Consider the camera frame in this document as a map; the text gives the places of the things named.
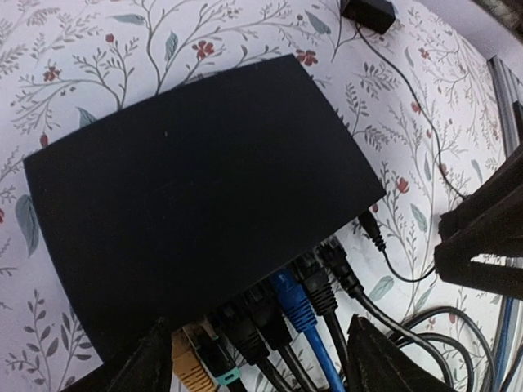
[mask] gray leaf pattern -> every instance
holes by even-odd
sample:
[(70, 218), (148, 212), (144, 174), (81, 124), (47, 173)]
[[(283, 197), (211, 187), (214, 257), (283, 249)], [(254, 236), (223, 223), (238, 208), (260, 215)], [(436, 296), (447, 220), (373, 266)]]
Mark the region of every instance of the gray leaf pattern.
[(143, 25), (145, 18), (137, 14), (114, 15), (114, 19), (121, 23), (131, 23), (133, 25)]
[(15, 213), (18, 225), (25, 238), (28, 256), (31, 256), (38, 246), (40, 226), (30, 196), (24, 194), (16, 201)]

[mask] floral fabric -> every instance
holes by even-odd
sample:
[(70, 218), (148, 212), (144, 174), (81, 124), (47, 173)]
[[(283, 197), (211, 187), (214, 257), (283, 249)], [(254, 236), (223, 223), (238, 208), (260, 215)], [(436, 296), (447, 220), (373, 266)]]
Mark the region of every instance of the floral fabric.
[[(411, 0), (394, 3), (397, 21), (387, 34), (362, 31), (413, 84), (438, 130), (441, 165), (436, 135), (421, 107), (352, 22), (340, 18), (337, 0), (1, 1), (0, 390), (54, 392), (101, 363), (53, 269), (23, 158), (98, 118), (205, 74), (294, 54), (387, 189), (372, 210), (392, 265), (408, 278), (428, 271), (440, 241), (438, 216), (458, 203), (440, 169), (470, 193), (504, 160), (503, 144), (485, 59), (425, 7)], [(402, 283), (357, 225), (337, 234), (367, 293), (391, 317), (401, 321), (435, 305), (455, 305), (493, 341), (499, 296), (442, 283), (435, 275)], [(336, 289), (338, 317), (346, 328), (355, 312), (365, 312)], [(319, 329), (337, 363), (322, 320)], [(478, 384), (485, 353), (461, 320), (442, 315), (418, 329), (461, 341), (472, 354)], [(293, 347), (318, 386), (325, 386), (305, 340), (297, 336)], [(463, 361), (450, 347), (441, 349), (456, 388), (464, 390)], [(413, 347), (405, 351), (440, 376), (426, 354)], [(293, 383), (278, 356), (271, 360)], [(249, 391), (271, 390), (256, 368), (241, 369)], [(175, 380), (172, 388), (181, 387)]]

